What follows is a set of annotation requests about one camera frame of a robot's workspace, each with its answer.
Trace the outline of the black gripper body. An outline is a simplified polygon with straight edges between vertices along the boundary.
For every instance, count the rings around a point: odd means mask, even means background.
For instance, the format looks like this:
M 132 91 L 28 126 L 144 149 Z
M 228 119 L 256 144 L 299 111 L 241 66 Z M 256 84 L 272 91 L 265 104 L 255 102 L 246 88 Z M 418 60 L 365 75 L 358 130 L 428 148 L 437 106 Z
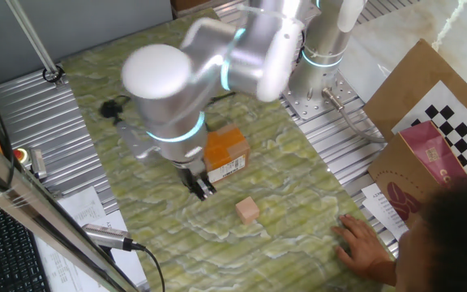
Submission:
M 178 175 L 186 187 L 194 186 L 199 180 L 205 181 L 208 179 L 203 158 L 188 162 L 175 162 L 174 166 L 177 168 Z

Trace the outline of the person's bare hand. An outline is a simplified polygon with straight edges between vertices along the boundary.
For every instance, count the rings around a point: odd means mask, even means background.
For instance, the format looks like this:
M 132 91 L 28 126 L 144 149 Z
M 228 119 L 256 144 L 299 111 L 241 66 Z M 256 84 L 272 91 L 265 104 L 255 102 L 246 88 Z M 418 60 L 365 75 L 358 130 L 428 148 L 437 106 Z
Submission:
M 374 281 L 395 284 L 395 262 L 379 241 L 375 231 L 362 220 L 349 214 L 339 217 L 343 227 L 333 226 L 349 246 L 350 254 L 336 247 L 338 259 L 352 272 Z

